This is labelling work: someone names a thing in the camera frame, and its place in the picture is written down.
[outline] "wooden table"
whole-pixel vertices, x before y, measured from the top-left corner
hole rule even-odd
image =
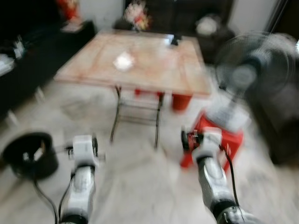
[[[170,45],[172,36],[134,31],[100,32],[55,76],[59,82],[115,86],[117,112],[111,133],[119,121],[121,88],[209,96],[210,85],[195,38],[183,37],[178,46]],[[134,59],[134,66],[120,71],[113,62],[123,52]],[[156,119],[157,147],[159,113],[164,94],[159,97]]]

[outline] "table leg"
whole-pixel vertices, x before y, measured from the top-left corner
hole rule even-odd
[[[159,96],[159,103],[158,103],[158,109],[157,109],[157,119],[156,119],[156,139],[155,139],[155,149],[158,147],[158,138],[159,138],[159,121],[160,121],[160,110],[163,105],[164,95],[161,94]]]
[[[116,86],[115,89],[117,93],[117,108],[116,108],[116,115],[115,115],[112,131],[111,131],[110,142],[113,142],[113,136],[118,122],[118,116],[119,116],[120,106],[121,106],[121,87]]]

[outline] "tiled floor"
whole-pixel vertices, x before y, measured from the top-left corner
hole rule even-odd
[[[1,126],[0,146],[28,130],[52,134],[56,150],[76,134],[96,133],[107,161],[96,173],[97,193],[92,224],[213,224],[202,202],[196,168],[183,171],[181,126],[191,126],[209,100],[194,99],[188,111],[174,114],[170,97],[162,111],[160,144],[155,152],[155,128],[120,123],[114,143],[109,137],[115,116],[111,89],[50,83],[46,101],[34,99],[16,111],[20,124]],[[58,154],[59,170],[40,181],[41,188],[58,205],[69,181],[73,161]],[[297,224],[299,220],[299,169],[276,168],[256,125],[245,131],[245,142],[235,162],[240,205],[268,224]],[[10,169],[0,174],[1,223],[49,224],[52,213],[37,197],[32,184],[18,180]]]

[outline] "black pot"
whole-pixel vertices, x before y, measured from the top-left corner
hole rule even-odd
[[[34,154],[42,144],[44,152],[39,159],[34,161]],[[24,159],[24,153],[27,153],[27,159]],[[58,168],[52,137],[42,132],[28,133],[12,141],[4,149],[3,159],[20,178],[43,179],[53,174]]]

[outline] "wall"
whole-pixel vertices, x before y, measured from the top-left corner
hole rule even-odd
[[[240,33],[265,30],[278,0],[235,0],[228,25]]]
[[[83,19],[93,20],[97,29],[111,28],[123,14],[123,0],[80,0]]]

